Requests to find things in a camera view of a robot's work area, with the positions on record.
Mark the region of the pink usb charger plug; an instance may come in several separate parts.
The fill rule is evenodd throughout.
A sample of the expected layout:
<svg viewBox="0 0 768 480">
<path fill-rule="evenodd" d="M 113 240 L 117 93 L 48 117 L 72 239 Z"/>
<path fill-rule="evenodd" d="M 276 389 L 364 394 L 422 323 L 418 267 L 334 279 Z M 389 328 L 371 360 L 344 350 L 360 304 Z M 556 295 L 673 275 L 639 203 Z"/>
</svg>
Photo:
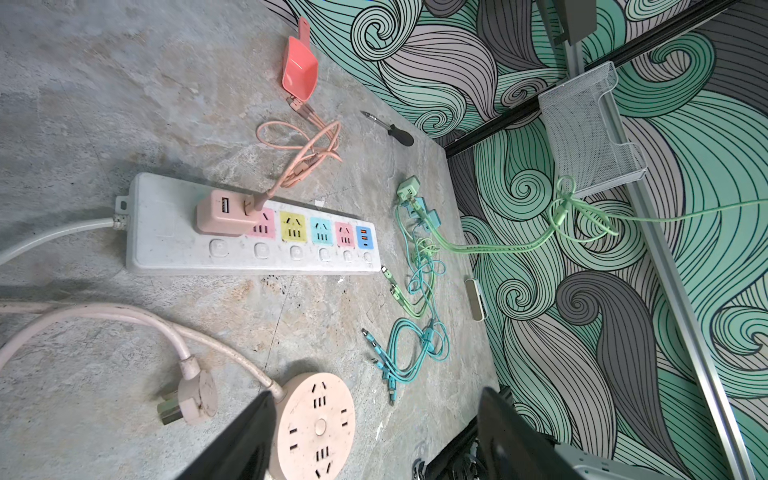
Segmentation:
<svg viewBox="0 0 768 480">
<path fill-rule="evenodd" d="M 271 226 L 268 209 L 247 212 L 253 195 L 220 189 L 212 190 L 196 207 L 196 229 L 210 235 L 240 236 L 260 225 Z"/>
</svg>

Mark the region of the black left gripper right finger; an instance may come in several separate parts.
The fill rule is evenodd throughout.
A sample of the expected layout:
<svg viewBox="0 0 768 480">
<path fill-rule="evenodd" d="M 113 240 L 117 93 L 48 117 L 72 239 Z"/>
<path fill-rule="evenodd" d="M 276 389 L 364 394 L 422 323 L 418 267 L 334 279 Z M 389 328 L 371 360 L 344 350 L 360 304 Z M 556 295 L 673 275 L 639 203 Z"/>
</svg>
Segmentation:
<svg viewBox="0 0 768 480">
<path fill-rule="evenodd" d="M 489 479 L 580 479 L 554 447 L 490 387 L 482 390 L 478 440 Z"/>
</svg>

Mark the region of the white multicolour power strip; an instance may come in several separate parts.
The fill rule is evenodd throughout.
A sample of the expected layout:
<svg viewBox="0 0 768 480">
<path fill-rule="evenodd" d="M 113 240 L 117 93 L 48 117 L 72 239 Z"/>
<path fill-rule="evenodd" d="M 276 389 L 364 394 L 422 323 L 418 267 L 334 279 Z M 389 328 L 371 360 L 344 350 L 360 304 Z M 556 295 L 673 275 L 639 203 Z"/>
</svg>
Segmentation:
<svg viewBox="0 0 768 480">
<path fill-rule="evenodd" d="M 196 207 L 215 188 L 138 174 L 115 201 L 127 216 L 127 268 L 139 275 L 351 275 L 382 268 L 372 223 L 269 200 L 273 224 L 240 236 L 196 229 Z"/>
</svg>

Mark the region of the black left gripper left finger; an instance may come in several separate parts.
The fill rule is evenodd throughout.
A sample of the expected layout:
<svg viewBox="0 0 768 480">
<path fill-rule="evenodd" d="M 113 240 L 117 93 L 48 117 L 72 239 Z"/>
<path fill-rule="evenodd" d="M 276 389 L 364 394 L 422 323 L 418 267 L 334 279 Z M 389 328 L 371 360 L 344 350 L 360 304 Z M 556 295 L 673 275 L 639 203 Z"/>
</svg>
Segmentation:
<svg viewBox="0 0 768 480">
<path fill-rule="evenodd" d="M 264 391 L 177 479 L 263 479 L 276 422 L 274 396 Z"/>
</svg>

